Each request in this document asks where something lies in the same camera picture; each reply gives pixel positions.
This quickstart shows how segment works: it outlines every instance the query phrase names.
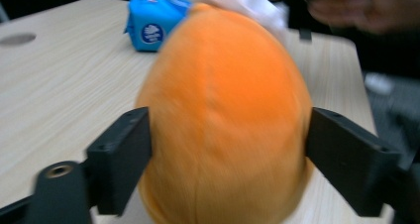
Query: wooden table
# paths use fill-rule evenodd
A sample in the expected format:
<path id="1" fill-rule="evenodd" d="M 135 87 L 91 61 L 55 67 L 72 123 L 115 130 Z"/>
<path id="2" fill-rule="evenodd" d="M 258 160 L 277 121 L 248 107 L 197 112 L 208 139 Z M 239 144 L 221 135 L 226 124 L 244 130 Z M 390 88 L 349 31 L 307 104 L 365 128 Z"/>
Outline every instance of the wooden table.
<path id="1" fill-rule="evenodd" d="M 83 161 L 90 142 L 134 107 L 157 55 L 134 51 L 123 34 L 127 15 L 125 1 L 82 0 L 0 25 L 0 207 L 29 195 L 42 168 Z M 13 45 L 11 36 L 26 33 L 35 39 Z M 374 132 L 354 45 L 315 34 L 312 42 L 296 32 L 283 36 L 315 106 Z M 286 223 L 387 223 L 389 213 L 358 217 L 316 171 Z M 135 192 L 122 218 L 96 222 L 152 220 Z"/>

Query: hand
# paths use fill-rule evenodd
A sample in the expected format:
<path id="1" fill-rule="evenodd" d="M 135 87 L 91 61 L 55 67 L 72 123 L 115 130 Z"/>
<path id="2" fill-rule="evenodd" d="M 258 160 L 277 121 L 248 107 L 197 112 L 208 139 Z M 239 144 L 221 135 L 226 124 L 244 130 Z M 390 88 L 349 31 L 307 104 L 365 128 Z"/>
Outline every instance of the hand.
<path id="1" fill-rule="evenodd" d="M 331 27 L 374 34 L 420 29 L 420 0 L 310 0 L 308 10 Z"/>

